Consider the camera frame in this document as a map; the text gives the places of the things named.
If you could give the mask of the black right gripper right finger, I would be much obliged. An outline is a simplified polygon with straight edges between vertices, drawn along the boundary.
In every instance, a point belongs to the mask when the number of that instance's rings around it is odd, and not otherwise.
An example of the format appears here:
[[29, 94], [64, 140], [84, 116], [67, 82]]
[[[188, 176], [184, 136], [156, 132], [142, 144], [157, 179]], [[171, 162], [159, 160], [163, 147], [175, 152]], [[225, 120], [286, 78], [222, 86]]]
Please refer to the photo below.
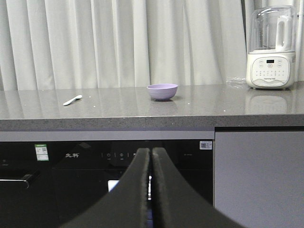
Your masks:
[[166, 150], [152, 150], [152, 215], [156, 228], [239, 228], [183, 178]]

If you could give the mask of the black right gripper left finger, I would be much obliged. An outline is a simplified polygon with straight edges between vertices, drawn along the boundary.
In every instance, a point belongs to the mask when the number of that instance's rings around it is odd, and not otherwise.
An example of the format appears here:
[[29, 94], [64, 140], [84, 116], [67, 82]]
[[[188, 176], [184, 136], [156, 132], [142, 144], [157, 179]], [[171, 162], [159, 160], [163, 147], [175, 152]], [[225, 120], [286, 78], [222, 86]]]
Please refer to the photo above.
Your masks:
[[147, 228], [150, 149], [139, 148], [116, 186], [63, 228]]

